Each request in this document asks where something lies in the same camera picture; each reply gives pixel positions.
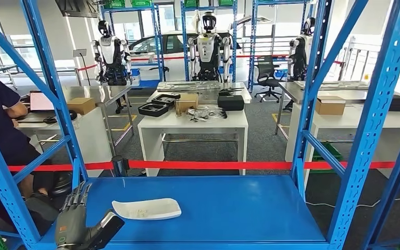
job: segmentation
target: cable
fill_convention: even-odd
[[[358,207],[375,207],[380,201],[381,201],[381,200],[379,199],[379,200],[378,200],[377,202],[375,202],[373,205],[364,205],[364,204],[360,204],[360,205],[357,205],[356,208],[358,208]],[[306,204],[309,204],[309,205],[312,205],[312,206],[328,206],[328,207],[333,207],[333,208],[335,208],[335,206],[330,205],[330,204],[327,204],[327,203],[316,203],[316,204],[313,204],[313,203],[310,203],[310,202],[306,202]]]

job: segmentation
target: black case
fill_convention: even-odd
[[[390,103],[389,111],[400,112],[400,95],[393,95],[392,102]]]
[[[244,100],[241,95],[221,95],[217,99],[217,104],[225,111],[239,111],[244,109]]]
[[[147,103],[140,106],[138,110],[141,115],[159,117],[168,112],[169,106],[165,104]]]

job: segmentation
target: office chair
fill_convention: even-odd
[[[280,79],[276,79],[274,77],[274,73],[276,71],[275,68],[278,68],[279,65],[274,65],[272,62],[272,56],[260,56],[257,58],[258,65],[258,85],[269,87],[267,91],[260,92],[254,95],[257,98],[257,95],[264,94],[264,96],[260,99],[260,102],[263,101],[265,97],[273,96],[277,99],[277,103],[280,102],[280,98],[277,95],[281,95],[281,93],[273,91],[276,87],[280,86],[281,79],[285,76],[285,72],[283,72],[283,76]]]

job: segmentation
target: robotic hand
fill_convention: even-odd
[[[103,249],[125,224],[110,209],[97,225],[86,227],[86,199],[90,187],[88,184],[84,188],[82,182],[67,196],[56,221],[56,250]]]

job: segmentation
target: blue metal shelf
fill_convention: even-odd
[[[154,29],[154,42],[156,44],[156,56],[157,56],[157,63],[155,64],[132,64],[132,67],[140,67],[140,66],[158,66],[159,70],[159,81],[166,81],[166,73],[164,71],[165,68],[165,59],[163,55],[163,37],[161,35],[161,27],[160,27],[160,11],[156,4],[151,2],[150,6],[143,6],[143,7],[125,7],[125,8],[104,8],[101,6],[101,14],[102,18],[105,18],[105,13],[109,14],[109,19],[112,26],[112,33],[114,32],[114,19],[113,13],[121,13],[121,12],[135,12],[135,11],[142,11],[142,10],[150,10],[151,17],[153,19],[153,29]]]
[[[111,207],[110,202],[114,199],[125,202],[173,197],[178,200],[183,211],[179,218],[146,222],[129,220],[108,244],[107,249],[120,250],[128,246],[163,250],[342,249],[400,73],[400,0],[394,1],[389,12],[381,51],[345,169],[341,169],[339,162],[324,147],[320,147],[310,131],[318,89],[366,2],[355,1],[324,62],[322,52],[333,6],[331,0],[318,2],[318,6],[323,7],[318,9],[315,36],[320,39],[314,40],[309,57],[302,102],[304,108],[301,109],[298,123],[290,176],[88,179],[57,72],[54,70],[37,1],[21,0],[21,3],[47,84],[35,74],[1,33],[0,46],[54,104],[63,133],[63,140],[54,148],[67,145],[73,165],[73,185],[76,186],[79,182],[80,174],[84,175],[85,181],[94,183],[88,197],[88,223],[95,223],[106,208]],[[308,142],[329,161],[342,178],[327,235],[322,235],[305,203],[303,168]],[[38,164],[44,158],[45,155],[35,162]],[[35,164],[29,164],[13,177],[0,154],[0,198],[17,225],[27,250],[52,249],[55,247],[53,229],[46,236],[40,237],[15,182],[35,167]],[[386,188],[386,196],[381,200],[378,212],[387,211],[388,204],[391,205],[393,201],[394,192],[400,188],[400,155],[390,181],[397,185]],[[382,221],[382,215],[378,214],[375,218],[376,224],[380,225]],[[366,246],[370,246],[376,232],[379,233],[379,227],[376,228],[378,230],[370,235],[372,240]]]
[[[88,199],[87,224],[94,224],[111,208],[112,201],[131,202],[171,197],[182,215],[161,221],[128,220],[114,236],[109,249],[131,246],[148,250],[227,248],[263,242],[250,249],[308,243],[295,249],[328,247],[323,234],[289,176],[204,176],[161,178],[104,178],[93,182]],[[37,245],[54,249],[54,228]]]
[[[185,7],[184,0],[180,1],[181,14],[182,14],[182,37],[183,37],[183,55],[185,61],[185,80],[189,81],[189,66],[188,66],[188,35],[186,33],[186,12],[196,10],[224,10],[232,9],[234,21],[232,26],[232,82],[235,82],[235,69],[237,64],[237,0],[233,1],[232,6],[198,6],[198,7]]]
[[[258,6],[263,5],[281,5],[281,4],[303,4],[303,18],[302,18],[302,26],[304,25],[304,17],[306,13],[306,5],[309,3],[309,0],[253,0],[252,1],[252,16],[258,16]],[[310,6],[309,16],[312,13],[313,5]],[[256,35],[257,34],[257,19],[252,18],[251,20],[251,44],[249,50],[249,79],[247,81],[247,87],[250,92],[254,88],[254,67],[255,67],[255,42],[256,42]]]

